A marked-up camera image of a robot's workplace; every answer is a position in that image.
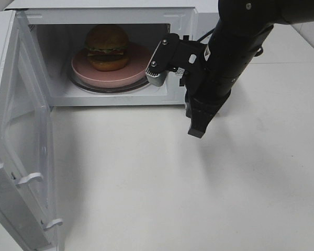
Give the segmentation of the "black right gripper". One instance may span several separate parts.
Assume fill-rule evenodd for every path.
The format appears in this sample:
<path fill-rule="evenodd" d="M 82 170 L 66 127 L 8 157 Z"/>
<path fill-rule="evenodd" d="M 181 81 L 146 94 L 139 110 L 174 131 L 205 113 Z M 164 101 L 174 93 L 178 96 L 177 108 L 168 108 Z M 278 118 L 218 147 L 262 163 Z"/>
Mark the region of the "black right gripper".
<path fill-rule="evenodd" d="M 241 74 L 240 62 L 235 59 L 239 50 L 220 39 L 210 39 L 206 45 L 185 40 L 181 40 L 181 44 L 186 60 L 181 67 L 185 70 L 181 83 L 186 87 L 185 114 L 190 118 L 188 134 L 202 138 Z"/>

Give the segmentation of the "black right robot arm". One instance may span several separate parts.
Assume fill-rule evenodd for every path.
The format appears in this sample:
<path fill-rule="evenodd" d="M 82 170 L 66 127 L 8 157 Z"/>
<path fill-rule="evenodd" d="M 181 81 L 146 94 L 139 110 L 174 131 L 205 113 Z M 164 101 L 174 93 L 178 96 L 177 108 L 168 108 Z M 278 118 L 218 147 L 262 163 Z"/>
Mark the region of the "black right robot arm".
<path fill-rule="evenodd" d="M 192 70 L 184 68 L 188 134 L 202 138 L 275 24 L 314 21 L 314 1 L 219 1 L 219 21 Z"/>

